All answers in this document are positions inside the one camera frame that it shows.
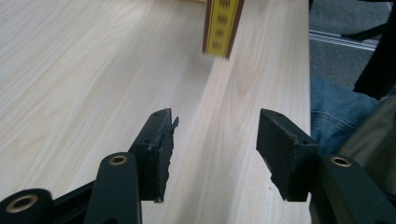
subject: blue denim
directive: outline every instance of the blue denim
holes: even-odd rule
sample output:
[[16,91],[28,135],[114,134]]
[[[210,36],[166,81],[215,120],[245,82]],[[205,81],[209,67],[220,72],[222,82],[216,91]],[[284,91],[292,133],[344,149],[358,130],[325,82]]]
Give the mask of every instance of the blue denim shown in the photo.
[[377,105],[366,94],[311,76],[311,137],[320,145],[319,154],[336,153]]

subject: person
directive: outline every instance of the person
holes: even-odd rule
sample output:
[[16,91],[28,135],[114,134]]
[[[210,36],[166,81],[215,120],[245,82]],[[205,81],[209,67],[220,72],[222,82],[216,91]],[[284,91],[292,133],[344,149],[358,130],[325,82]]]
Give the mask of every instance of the person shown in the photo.
[[320,155],[353,159],[382,190],[396,195],[396,96],[378,101],[312,76],[311,137]]

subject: gray carpet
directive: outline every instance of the gray carpet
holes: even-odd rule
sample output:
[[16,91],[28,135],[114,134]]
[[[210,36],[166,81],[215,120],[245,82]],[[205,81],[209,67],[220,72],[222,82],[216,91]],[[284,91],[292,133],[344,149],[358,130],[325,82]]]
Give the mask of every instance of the gray carpet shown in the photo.
[[[337,35],[357,33],[385,23],[389,13],[389,3],[314,0],[310,29]],[[326,77],[352,90],[372,54],[366,49],[310,40],[311,75]]]

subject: yellow label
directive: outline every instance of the yellow label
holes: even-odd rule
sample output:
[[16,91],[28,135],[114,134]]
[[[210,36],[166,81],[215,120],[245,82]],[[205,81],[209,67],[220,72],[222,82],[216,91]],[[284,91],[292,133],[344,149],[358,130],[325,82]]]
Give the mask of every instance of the yellow label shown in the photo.
[[207,38],[205,52],[228,57],[227,52],[232,47],[231,38],[233,35],[233,27],[236,12],[240,0],[212,0],[207,26]]

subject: wood grain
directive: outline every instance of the wood grain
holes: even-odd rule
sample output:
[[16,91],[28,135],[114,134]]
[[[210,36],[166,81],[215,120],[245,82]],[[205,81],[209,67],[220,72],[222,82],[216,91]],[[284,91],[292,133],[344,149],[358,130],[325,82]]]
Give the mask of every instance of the wood grain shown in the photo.
[[0,199],[53,198],[171,107],[165,202],[145,223],[308,223],[255,149],[260,108],[309,133],[308,6],[248,0],[229,61],[201,52],[205,6],[179,0],[0,1]]

